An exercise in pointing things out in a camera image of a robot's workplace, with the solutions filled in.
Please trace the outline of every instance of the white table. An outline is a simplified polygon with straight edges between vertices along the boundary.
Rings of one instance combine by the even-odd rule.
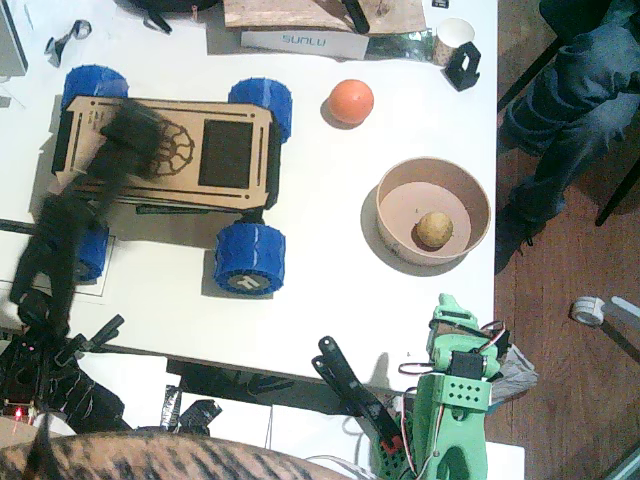
[[[24,1],[10,2],[22,26]],[[0,109],[0,218],[32,219],[36,171],[36,190],[50,178],[55,95],[74,66],[96,63],[117,70],[127,78],[131,97],[220,101],[239,80],[264,76],[287,85],[294,99],[293,134],[282,148],[280,197],[265,214],[267,223],[287,236],[285,286],[266,300],[211,296],[213,281],[211,272],[203,281],[203,259],[204,247],[215,244],[215,214],[146,217],[134,225],[130,210],[122,207],[112,222],[118,240],[106,278],[89,289],[94,295],[76,295],[72,335],[90,336],[120,313],[126,323],[113,345],[304,378],[318,378],[310,360],[318,354],[318,340],[332,335],[362,381],[400,391],[414,379],[400,376],[397,364],[408,352],[424,351],[439,293],[453,294],[480,322],[493,320],[493,228],[450,271],[416,276],[406,273],[411,267],[399,271],[374,253],[361,213],[369,243],[387,262],[399,264],[382,247],[372,206],[365,203],[391,166],[422,155],[449,159],[494,198],[495,0],[456,0],[449,10],[425,7],[430,26],[459,16],[476,30],[481,76],[462,93],[430,64],[207,56],[204,26],[188,20],[173,21],[174,31],[166,36],[144,28],[111,1],[85,0],[73,8],[65,2],[66,8],[54,7],[46,15],[37,15],[37,8],[47,2],[28,1],[36,27],[23,35],[29,72],[0,84],[0,95],[15,97],[10,108]],[[59,37],[65,29],[52,31],[47,22],[65,16],[67,27],[86,18],[94,32],[69,44],[62,67],[55,69],[42,50],[49,36]],[[322,102],[345,78],[367,82],[375,94],[371,116],[353,130],[334,129],[320,115]],[[24,236],[0,232],[1,279],[11,280],[25,242]],[[9,283],[0,282],[0,288],[0,316],[7,325],[15,321],[15,308],[6,302]]]

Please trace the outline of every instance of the paper bowl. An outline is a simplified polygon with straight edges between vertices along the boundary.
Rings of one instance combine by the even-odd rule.
[[[399,163],[376,192],[378,229],[396,255],[416,265],[441,265],[466,255],[484,238],[491,207],[478,181],[459,166],[432,157]],[[415,225],[429,212],[446,213],[453,223],[451,239],[439,249],[420,242]]]

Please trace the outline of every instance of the blue wheel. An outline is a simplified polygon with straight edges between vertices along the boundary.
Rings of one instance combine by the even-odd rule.
[[[266,295],[284,282],[285,238],[258,223],[234,223],[218,233],[216,270],[220,288],[244,295]]]
[[[79,282],[90,282],[102,275],[107,258],[109,228],[97,226],[87,230],[78,250],[75,277]]]
[[[83,65],[67,74],[61,105],[64,110],[76,95],[126,97],[128,94],[127,81],[115,70],[99,65]]]
[[[271,110],[280,126],[282,143],[291,136],[291,92],[280,82],[268,78],[249,78],[236,83],[229,92],[229,103],[251,103]]]

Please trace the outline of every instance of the orange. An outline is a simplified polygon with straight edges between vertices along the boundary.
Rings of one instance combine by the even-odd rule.
[[[360,80],[344,80],[329,95],[329,112],[343,123],[362,123],[372,109],[373,92]]]

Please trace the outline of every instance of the wooden board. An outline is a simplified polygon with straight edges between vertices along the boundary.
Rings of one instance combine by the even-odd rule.
[[[421,0],[360,0],[371,35],[420,32],[426,23]],[[315,28],[353,31],[340,0],[224,0],[227,27]]]

